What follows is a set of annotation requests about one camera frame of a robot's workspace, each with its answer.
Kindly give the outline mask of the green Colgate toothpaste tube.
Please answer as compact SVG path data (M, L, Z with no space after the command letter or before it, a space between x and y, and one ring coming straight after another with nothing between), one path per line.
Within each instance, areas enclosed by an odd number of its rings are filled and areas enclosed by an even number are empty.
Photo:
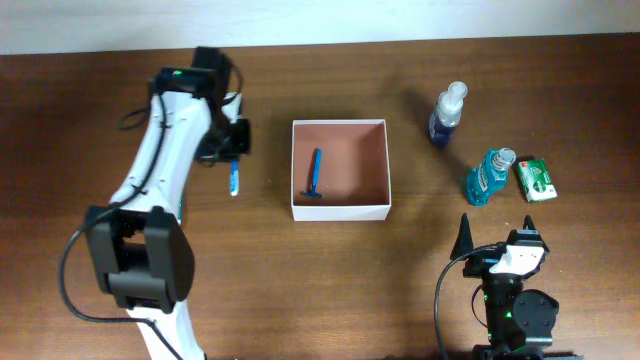
M178 203L177 212L176 212L176 219L179 225L182 224L182 214L183 214L183 198L181 197Z

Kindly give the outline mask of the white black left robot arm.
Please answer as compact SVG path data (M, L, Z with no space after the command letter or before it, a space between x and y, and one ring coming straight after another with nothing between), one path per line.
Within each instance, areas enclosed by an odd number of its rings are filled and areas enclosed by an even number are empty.
M99 289L139 326L153 359L204 359L187 297L195 255L181 227L192 164L236 166L251 149L240 71L220 49L198 47L188 67L164 67L149 83L148 126L132 167L108 205L80 228Z

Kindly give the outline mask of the blue disposable razor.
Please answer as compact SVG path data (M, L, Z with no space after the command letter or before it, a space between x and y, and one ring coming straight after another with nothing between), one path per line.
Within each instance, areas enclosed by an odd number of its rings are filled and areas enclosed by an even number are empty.
M320 148L316 148L314 151L313 167L312 167L309 187L305 191L301 192L301 194L304 197L316 198L316 199L321 199L323 197L323 195L317 191L321 163L322 163L322 150Z

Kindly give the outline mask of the blue white toothbrush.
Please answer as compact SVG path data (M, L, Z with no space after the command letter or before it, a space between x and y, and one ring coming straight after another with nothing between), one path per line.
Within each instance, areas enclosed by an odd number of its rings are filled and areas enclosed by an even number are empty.
M239 194L239 162L232 161L230 164L229 192L232 197Z

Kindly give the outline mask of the dark blue spray bottle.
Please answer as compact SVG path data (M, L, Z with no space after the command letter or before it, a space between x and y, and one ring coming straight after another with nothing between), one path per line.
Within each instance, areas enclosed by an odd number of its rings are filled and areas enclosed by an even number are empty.
M434 146L444 148L449 143L460 122L467 93L464 82L454 81L439 95L428 122L429 140Z

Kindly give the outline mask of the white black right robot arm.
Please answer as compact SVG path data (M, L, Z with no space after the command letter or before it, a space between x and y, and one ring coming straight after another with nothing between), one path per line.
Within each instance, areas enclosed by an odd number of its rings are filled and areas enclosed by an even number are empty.
M450 260L464 263L463 276L481 281L488 343L476 345L474 360L578 359L573 352L552 353L552 330L560 310L550 295L524 288L524 281L538 273L550 250L532 219L513 229L506 240L473 245L468 217L461 216Z

